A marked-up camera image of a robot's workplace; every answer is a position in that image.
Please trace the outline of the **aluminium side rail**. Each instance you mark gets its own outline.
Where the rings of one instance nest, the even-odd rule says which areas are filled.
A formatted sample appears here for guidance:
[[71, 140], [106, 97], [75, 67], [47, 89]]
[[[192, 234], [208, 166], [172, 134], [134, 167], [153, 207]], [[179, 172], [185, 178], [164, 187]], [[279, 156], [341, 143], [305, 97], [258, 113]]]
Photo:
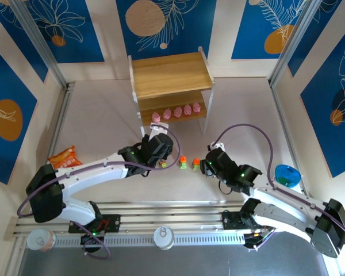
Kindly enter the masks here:
[[270, 82], [269, 82], [269, 86], [270, 86], [270, 89], [271, 89], [271, 92], [272, 92], [272, 95], [274, 98], [274, 103], [275, 103], [275, 106], [276, 106], [276, 109], [277, 109], [277, 112], [279, 115], [279, 119], [280, 119], [280, 122], [282, 125], [283, 133], [285, 135], [286, 144], [287, 144], [287, 147], [289, 149], [294, 168], [296, 170], [298, 170], [299, 172], [301, 172], [301, 168], [299, 167], [297, 155], [295, 153], [293, 143], [291, 141], [290, 132], [289, 132], [289, 128], [288, 128], [288, 125], [287, 125], [287, 122], [285, 119], [285, 114], [283, 112], [283, 108], [281, 106], [280, 100], [278, 98], [278, 95], [277, 95], [277, 92], [276, 92], [274, 86]]
[[57, 114], [55, 128], [53, 130], [53, 134], [52, 134], [51, 141], [49, 144], [47, 157], [51, 157], [55, 153], [56, 145], [58, 143], [58, 140], [62, 131], [62, 127], [67, 115], [68, 107], [71, 101], [74, 88], [75, 88], [75, 82], [71, 82], [67, 85], [67, 88], [64, 92], [64, 97], [62, 99], [62, 103], [61, 103], [59, 112]]

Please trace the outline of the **tin can with pink label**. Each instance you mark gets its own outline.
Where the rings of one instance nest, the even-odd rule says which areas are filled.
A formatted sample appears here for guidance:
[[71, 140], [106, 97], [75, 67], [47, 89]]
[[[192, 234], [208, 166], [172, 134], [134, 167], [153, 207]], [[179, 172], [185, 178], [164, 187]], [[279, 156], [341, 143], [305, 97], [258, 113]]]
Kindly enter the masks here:
[[27, 238], [26, 244], [30, 250], [47, 252], [54, 246], [56, 241], [55, 234], [46, 229], [35, 229]]

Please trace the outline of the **grey metal plate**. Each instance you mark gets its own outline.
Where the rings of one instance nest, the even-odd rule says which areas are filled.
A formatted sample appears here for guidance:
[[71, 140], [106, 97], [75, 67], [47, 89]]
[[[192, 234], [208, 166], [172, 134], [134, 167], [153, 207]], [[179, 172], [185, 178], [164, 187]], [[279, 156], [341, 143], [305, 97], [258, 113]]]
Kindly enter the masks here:
[[80, 248], [25, 250], [18, 276], [341, 276], [309, 243], [276, 233], [258, 251], [243, 246], [112, 247], [111, 257]]

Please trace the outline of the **aluminium rail frame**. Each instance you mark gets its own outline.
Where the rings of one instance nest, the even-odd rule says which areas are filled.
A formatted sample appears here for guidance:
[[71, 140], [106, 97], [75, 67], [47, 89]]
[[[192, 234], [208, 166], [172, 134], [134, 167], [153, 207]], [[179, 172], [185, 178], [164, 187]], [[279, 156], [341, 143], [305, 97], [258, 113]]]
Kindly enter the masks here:
[[100, 235], [152, 235], [168, 226], [175, 234], [215, 233], [224, 230], [222, 212], [239, 212], [240, 201], [164, 201], [97, 203], [103, 214], [119, 214], [117, 233]]

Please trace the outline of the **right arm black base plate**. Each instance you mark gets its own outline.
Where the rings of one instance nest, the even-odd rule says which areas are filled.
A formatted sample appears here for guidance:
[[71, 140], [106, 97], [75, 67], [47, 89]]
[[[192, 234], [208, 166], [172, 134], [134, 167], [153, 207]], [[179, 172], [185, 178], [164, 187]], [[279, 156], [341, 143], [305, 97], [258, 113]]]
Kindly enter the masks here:
[[273, 227], [260, 225], [250, 214], [243, 212], [231, 212], [225, 210], [222, 212], [223, 227], [225, 230], [240, 230], [240, 229], [250, 229], [261, 231], [273, 230]]

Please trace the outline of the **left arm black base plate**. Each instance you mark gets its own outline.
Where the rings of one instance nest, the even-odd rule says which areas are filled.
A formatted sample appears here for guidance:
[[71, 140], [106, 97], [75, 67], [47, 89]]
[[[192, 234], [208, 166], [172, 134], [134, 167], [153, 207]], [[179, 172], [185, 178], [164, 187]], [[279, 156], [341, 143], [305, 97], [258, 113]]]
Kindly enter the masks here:
[[91, 233], [104, 234], [104, 233], [117, 233], [120, 229], [119, 214], [103, 214], [97, 217], [95, 220], [85, 225], [85, 228]]

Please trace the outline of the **wooden two-tier shelf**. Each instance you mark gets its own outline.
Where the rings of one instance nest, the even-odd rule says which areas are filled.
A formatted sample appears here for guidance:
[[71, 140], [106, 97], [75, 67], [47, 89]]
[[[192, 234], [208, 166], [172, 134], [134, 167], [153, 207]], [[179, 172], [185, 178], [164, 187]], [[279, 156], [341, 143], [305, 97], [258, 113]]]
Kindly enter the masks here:
[[[206, 134], [215, 90], [215, 80], [202, 47], [197, 52], [134, 60], [128, 56], [132, 97], [140, 124], [140, 133], [152, 122], [152, 114], [162, 122], [172, 123], [198, 120]], [[192, 112], [178, 118], [172, 114], [163, 118], [166, 109], [184, 108], [198, 103], [199, 113]]]

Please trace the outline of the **blue plastic bowl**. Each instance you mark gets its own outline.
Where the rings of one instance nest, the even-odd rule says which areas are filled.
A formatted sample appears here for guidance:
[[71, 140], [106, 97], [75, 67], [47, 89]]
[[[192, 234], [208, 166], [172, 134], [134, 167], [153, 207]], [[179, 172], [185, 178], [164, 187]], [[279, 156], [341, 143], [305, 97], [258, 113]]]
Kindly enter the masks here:
[[291, 166], [280, 164], [275, 168], [275, 180], [288, 188], [293, 188], [299, 184], [301, 174]]

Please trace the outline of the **aluminium corner post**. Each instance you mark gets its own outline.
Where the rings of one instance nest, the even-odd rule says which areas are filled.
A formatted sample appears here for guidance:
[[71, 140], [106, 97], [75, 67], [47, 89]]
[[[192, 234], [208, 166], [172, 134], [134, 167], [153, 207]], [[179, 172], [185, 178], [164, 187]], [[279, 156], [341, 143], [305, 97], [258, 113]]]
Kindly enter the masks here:
[[311, 23], [322, 0], [306, 0], [305, 7], [300, 14], [293, 31], [280, 54], [278, 61], [268, 79], [270, 88], [274, 88], [277, 84], [285, 68], [288, 66], [290, 58], [293, 56], [294, 51], [299, 45], [305, 31]]
[[60, 85], [60, 87], [66, 90], [68, 88], [67, 82], [60, 71], [54, 55], [52, 54], [48, 44], [43, 38], [43, 35], [38, 29], [25, 3], [22, 0], [8, 0], [8, 2], [10, 8], [17, 17], [31, 43], [39, 53], [41, 59], [43, 60], [49, 71], [52, 73], [53, 77]]

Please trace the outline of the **orange snack bag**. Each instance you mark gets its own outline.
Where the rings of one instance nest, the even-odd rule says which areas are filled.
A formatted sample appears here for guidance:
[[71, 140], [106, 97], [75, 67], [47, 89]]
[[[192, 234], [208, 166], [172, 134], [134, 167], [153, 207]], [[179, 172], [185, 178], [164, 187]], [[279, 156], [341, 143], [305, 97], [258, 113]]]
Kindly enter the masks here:
[[57, 155], [48, 158], [48, 161], [54, 169], [75, 167], [82, 165], [82, 162], [76, 156], [75, 146], [66, 148]]

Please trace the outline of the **silver tin can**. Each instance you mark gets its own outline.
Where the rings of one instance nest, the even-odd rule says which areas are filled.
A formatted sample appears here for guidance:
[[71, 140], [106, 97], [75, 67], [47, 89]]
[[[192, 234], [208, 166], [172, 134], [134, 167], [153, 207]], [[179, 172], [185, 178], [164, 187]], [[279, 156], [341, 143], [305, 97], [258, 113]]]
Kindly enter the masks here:
[[173, 230], [167, 226], [161, 226], [154, 232], [153, 240], [161, 250], [169, 250], [175, 241]]

